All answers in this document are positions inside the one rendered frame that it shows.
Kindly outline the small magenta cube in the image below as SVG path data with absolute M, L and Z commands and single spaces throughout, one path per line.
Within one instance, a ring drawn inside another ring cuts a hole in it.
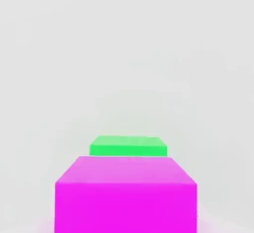
M 54 233 L 197 233 L 197 184 L 170 157 L 80 156 L 55 183 Z

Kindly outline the small green cube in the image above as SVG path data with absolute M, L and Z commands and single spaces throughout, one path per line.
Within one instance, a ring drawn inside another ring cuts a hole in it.
M 151 136 L 98 136 L 89 147 L 90 156 L 155 156 L 168 155 L 166 144 Z

